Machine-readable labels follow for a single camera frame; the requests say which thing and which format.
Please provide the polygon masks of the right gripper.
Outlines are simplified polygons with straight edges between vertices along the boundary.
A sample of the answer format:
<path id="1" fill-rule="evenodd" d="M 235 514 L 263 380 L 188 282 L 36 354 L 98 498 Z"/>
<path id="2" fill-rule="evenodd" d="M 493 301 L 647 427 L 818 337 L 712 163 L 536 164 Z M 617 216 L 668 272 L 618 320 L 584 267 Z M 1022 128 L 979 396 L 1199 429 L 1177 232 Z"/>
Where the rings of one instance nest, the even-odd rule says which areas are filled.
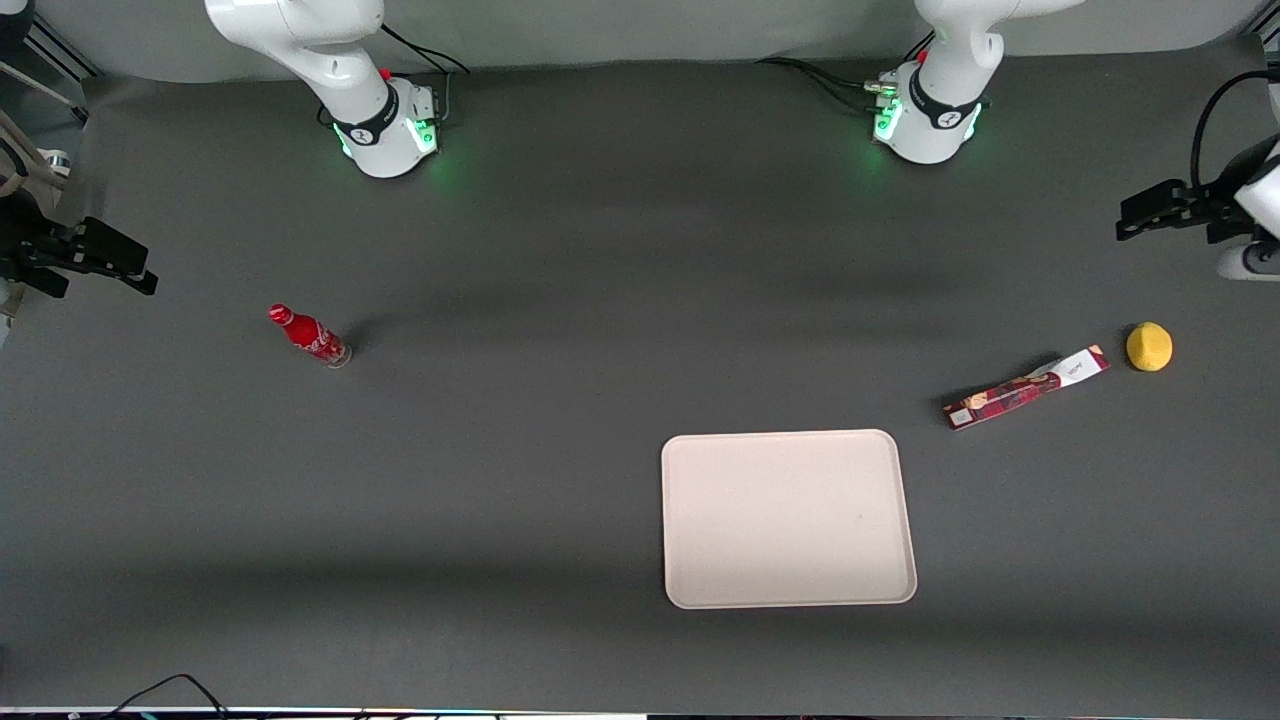
<path id="1" fill-rule="evenodd" d="M 70 249 L 76 237 L 76 256 Z M 102 275 L 154 296 L 157 277 L 147 268 L 148 250 L 97 218 L 64 225 L 45 217 L 24 190 L 1 199 L 1 277 L 52 299 L 67 295 L 69 281 L 54 268 Z"/>

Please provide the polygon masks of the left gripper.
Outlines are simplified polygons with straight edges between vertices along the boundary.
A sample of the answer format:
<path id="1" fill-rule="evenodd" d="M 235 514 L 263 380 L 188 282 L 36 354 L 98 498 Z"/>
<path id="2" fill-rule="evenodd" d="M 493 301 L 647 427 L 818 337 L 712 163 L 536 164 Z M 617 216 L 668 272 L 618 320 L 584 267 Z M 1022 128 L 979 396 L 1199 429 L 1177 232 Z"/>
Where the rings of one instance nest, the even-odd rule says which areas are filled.
<path id="1" fill-rule="evenodd" d="M 1116 241 L 1183 227 L 1206 228 L 1208 243 L 1248 234 L 1253 242 L 1277 243 L 1279 150 L 1266 138 L 1239 151 L 1216 179 L 1201 177 L 1201 141 L 1190 151 L 1190 209 L 1188 184 L 1166 179 L 1125 199 L 1116 220 Z"/>

